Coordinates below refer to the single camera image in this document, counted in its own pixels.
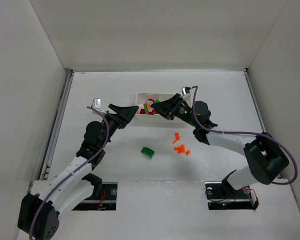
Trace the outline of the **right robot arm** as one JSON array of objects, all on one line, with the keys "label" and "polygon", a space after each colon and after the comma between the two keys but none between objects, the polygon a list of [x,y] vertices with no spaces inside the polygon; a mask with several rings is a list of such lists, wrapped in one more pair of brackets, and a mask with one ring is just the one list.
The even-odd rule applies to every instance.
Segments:
[{"label": "right robot arm", "polygon": [[151,105],[163,118],[178,118],[191,125],[194,137],[209,146],[221,147],[244,156],[247,166],[234,170],[223,180],[228,191],[240,190],[254,183],[269,185],[289,165],[289,160],[272,137],[261,134],[227,134],[210,120],[211,112],[203,101],[189,106],[180,94]]}]

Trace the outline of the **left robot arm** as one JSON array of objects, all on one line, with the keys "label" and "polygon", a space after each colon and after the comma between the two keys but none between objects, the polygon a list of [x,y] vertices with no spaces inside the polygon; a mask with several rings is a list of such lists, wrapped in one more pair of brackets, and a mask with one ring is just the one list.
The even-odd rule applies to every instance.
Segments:
[{"label": "left robot arm", "polygon": [[50,240],[57,232],[60,218],[80,202],[102,188],[102,179],[92,171],[102,161],[107,143],[118,129],[124,129],[133,119],[137,105],[108,106],[112,112],[90,107],[102,118],[85,128],[83,142],[68,166],[36,194],[27,193],[20,205],[17,227],[31,240]]}]

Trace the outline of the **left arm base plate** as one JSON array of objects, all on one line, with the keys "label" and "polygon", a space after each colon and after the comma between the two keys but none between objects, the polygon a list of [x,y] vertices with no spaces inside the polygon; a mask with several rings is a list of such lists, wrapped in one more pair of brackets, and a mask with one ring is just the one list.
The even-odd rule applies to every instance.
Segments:
[{"label": "left arm base plate", "polygon": [[80,202],[73,211],[115,211],[117,208],[118,182],[103,182],[100,190]]}]

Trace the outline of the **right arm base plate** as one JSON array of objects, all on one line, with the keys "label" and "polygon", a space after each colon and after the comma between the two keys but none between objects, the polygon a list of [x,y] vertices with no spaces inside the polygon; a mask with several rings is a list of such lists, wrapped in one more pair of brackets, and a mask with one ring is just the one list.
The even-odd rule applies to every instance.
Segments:
[{"label": "right arm base plate", "polygon": [[205,182],[207,206],[211,211],[252,210],[259,206],[259,198],[254,189],[244,186],[234,190],[221,181]]}]

